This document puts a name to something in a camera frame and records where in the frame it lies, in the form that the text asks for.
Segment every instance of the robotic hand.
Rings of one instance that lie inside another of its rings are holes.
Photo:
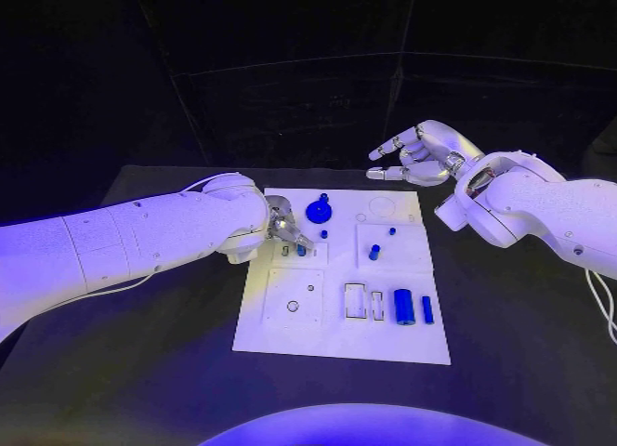
[[[436,208],[450,230],[469,224],[492,245],[506,248],[527,234],[571,264],[617,279],[617,184],[566,181],[534,155],[485,155],[447,125],[424,121],[368,153],[377,160],[400,150],[401,166],[368,169],[371,179],[434,186],[456,179]]]
[[[202,192],[189,189],[206,180],[179,193],[0,228],[0,341],[35,315],[213,251],[241,263],[268,238],[312,249],[284,197],[264,197],[238,174],[208,180]]]

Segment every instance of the small component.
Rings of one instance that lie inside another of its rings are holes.
[[[395,322],[398,325],[413,325],[416,317],[413,315],[411,292],[408,290],[395,290],[392,292],[395,303]]]
[[[323,193],[319,200],[312,202],[306,208],[306,218],[315,224],[322,224],[330,219],[330,205],[328,204],[328,195]]]
[[[433,323],[431,298],[427,295],[421,297],[421,312],[424,313],[424,323]]]
[[[368,258],[371,260],[377,260],[379,256],[379,246],[377,244],[374,244],[371,246],[371,251],[368,252]]]
[[[371,291],[371,314],[374,321],[384,320],[382,292]]]
[[[345,283],[345,318],[365,319],[365,285]]]

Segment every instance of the blue object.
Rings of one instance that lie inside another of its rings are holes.
[[[424,323],[433,323],[431,298],[427,295],[421,297],[421,312],[424,313]]]
[[[312,202],[306,208],[307,221],[320,225],[330,219],[332,209],[328,204],[328,195],[323,193],[319,196],[319,200]]]
[[[371,252],[368,253],[368,258],[371,260],[377,260],[379,256],[379,246],[377,244],[374,244],[371,246]]]
[[[395,290],[392,292],[392,301],[395,303],[395,321],[398,325],[413,325],[416,317],[413,315],[411,292],[408,290]]]

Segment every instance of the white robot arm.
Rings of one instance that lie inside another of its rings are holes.
[[[267,238],[312,249],[289,201],[264,197],[248,178],[190,188],[0,228],[0,341],[36,314],[213,251],[241,263]]]
[[[366,171],[372,179],[433,186],[456,179],[453,194],[436,209],[452,230],[466,224],[506,248],[527,234],[543,239],[574,265],[617,279],[617,184],[566,181],[534,155],[485,155],[447,125],[424,121],[394,136],[368,158],[400,150],[401,166]]]

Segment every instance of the gray table surface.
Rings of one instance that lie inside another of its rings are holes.
[[[125,166],[102,204],[218,170]],[[361,171],[239,171],[261,188],[411,190]],[[502,250],[447,230],[433,209],[452,186],[418,190],[452,366],[232,352],[247,265],[213,254],[33,318],[0,371],[0,444],[189,445],[336,402],[443,411],[550,444],[617,444],[617,347],[583,272],[531,237]]]

